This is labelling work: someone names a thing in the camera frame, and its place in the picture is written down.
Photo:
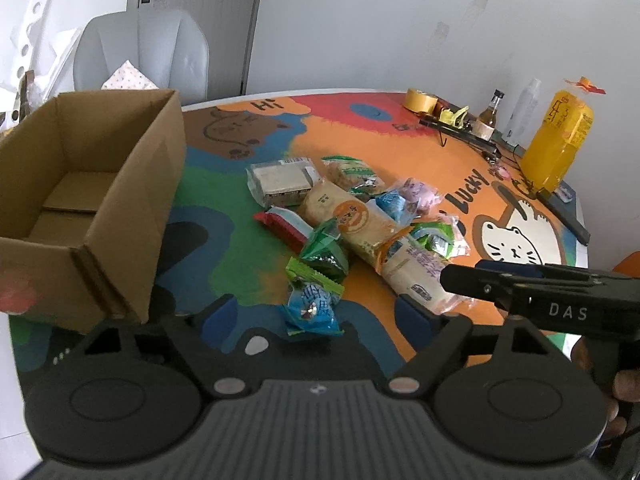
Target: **gray chair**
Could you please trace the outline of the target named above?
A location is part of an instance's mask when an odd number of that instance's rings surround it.
[[[84,29],[74,57],[76,90],[99,89],[126,60],[183,105],[207,100],[209,45],[184,10],[142,8],[105,14]]]

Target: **white cat drawing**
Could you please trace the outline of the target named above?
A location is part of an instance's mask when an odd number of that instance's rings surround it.
[[[474,234],[480,238],[476,249],[481,256],[516,264],[562,264],[561,245],[549,219],[527,200],[499,187],[496,191],[508,202],[502,217],[479,216],[474,222]]]

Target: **red painted area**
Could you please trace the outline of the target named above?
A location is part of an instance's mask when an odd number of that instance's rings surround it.
[[[341,93],[303,95],[292,99],[310,108],[311,114],[334,123],[346,124],[361,130],[402,136],[433,135],[434,130],[421,126],[418,117],[402,108],[402,93]],[[367,104],[384,110],[390,121],[367,119],[351,111],[353,104]]]

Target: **small brown bottle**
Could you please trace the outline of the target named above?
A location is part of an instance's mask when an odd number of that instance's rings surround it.
[[[491,99],[489,106],[486,108],[484,112],[478,115],[476,122],[474,123],[474,127],[472,133],[476,137],[480,137],[484,140],[491,139],[491,135],[495,129],[495,123],[497,121],[496,111],[498,109],[498,104],[500,103],[500,99],[504,97],[504,92],[500,92],[496,90],[494,92],[494,98]]]

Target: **polka dot cloth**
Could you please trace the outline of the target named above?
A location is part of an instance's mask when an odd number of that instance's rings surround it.
[[[127,59],[102,85],[103,90],[156,90],[158,87]]]

